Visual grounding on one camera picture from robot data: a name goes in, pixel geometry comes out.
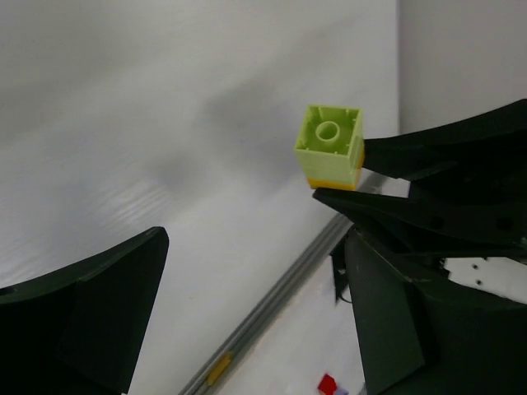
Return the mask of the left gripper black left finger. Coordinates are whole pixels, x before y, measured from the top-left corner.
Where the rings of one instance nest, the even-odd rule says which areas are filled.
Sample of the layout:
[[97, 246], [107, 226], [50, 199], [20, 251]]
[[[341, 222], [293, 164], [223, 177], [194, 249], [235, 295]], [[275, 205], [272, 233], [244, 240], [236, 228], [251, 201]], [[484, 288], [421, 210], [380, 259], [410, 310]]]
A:
[[1, 289], [3, 394], [125, 394], [169, 249], [152, 227]]

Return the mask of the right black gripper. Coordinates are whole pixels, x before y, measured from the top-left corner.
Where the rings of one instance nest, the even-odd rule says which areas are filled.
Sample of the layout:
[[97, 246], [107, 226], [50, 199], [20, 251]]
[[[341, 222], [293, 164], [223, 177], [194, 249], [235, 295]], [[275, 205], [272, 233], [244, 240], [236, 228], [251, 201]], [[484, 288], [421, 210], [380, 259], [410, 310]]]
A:
[[412, 181], [408, 198], [325, 188], [313, 198], [396, 254], [525, 259], [526, 158], [468, 166], [525, 147], [521, 99], [439, 127], [366, 139], [363, 167]]

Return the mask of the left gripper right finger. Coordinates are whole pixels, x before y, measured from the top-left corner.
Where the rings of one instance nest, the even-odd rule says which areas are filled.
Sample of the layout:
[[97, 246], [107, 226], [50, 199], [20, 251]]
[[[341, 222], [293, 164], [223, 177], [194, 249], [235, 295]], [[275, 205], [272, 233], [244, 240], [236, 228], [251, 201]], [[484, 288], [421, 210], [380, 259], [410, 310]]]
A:
[[369, 394], [523, 394], [526, 307], [352, 230], [345, 263]]

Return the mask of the yellow green lego stack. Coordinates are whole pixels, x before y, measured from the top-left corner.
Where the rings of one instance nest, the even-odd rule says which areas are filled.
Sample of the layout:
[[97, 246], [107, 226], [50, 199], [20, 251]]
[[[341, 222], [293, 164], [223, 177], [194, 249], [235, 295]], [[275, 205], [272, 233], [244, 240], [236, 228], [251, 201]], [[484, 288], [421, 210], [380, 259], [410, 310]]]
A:
[[354, 191], [365, 157], [362, 111], [308, 106], [294, 151], [311, 188]]

